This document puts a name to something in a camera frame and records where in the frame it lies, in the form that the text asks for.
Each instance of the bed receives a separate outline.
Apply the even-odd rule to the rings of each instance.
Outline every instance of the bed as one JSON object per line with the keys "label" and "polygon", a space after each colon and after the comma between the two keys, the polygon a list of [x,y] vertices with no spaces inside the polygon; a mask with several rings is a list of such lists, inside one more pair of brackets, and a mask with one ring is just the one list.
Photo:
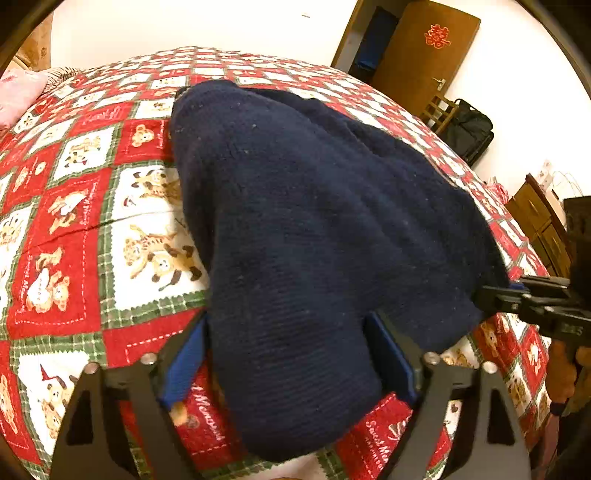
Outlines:
{"label": "bed", "polygon": [[[0,427],[38,479],[48,478],[82,368],[89,361],[124,366],[158,351],[205,305],[208,279],[197,252],[190,258],[203,273],[197,280],[182,267],[147,263],[139,252],[145,241],[191,246],[167,124],[179,87],[221,78],[316,98],[400,138],[470,193],[512,279],[547,274],[518,224],[454,152],[392,100],[339,70],[182,47],[83,71],[42,95],[0,139]],[[548,344],[515,315],[500,314],[443,358],[472,367],[494,361],[533,447],[548,417]],[[411,415],[389,395],[334,445],[273,464],[247,454],[214,385],[205,365],[175,419],[206,478],[373,479]],[[443,471],[460,409],[458,401],[449,404],[431,479]],[[141,449],[133,453],[150,478]]]}

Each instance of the pink pillow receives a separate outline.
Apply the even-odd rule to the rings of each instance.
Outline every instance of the pink pillow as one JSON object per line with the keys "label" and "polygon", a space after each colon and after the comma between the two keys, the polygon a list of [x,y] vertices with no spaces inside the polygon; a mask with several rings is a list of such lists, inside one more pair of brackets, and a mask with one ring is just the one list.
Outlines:
{"label": "pink pillow", "polygon": [[0,137],[37,100],[47,84],[45,73],[10,69],[0,79]]}

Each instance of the black bag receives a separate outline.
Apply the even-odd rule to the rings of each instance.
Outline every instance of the black bag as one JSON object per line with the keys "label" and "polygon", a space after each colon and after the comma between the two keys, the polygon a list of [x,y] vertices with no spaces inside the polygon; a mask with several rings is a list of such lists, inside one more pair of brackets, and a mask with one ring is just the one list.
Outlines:
{"label": "black bag", "polygon": [[449,147],[473,166],[492,142],[492,122],[484,113],[476,110],[461,98],[459,107],[447,128],[439,135]]}

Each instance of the wooden door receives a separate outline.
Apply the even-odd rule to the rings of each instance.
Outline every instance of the wooden door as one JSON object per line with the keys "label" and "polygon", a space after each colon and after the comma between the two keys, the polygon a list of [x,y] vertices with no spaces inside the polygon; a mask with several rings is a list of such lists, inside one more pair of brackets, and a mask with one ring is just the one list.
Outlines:
{"label": "wooden door", "polygon": [[447,5],[408,4],[371,85],[419,115],[437,91],[445,94],[479,25],[479,18]]}

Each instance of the wooden cabinet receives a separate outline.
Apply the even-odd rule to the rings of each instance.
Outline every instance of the wooden cabinet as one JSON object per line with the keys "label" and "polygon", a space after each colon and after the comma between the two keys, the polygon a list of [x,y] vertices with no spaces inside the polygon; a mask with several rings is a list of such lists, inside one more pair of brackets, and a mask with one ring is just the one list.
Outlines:
{"label": "wooden cabinet", "polygon": [[571,257],[566,230],[532,175],[505,206],[550,275],[568,277]]}

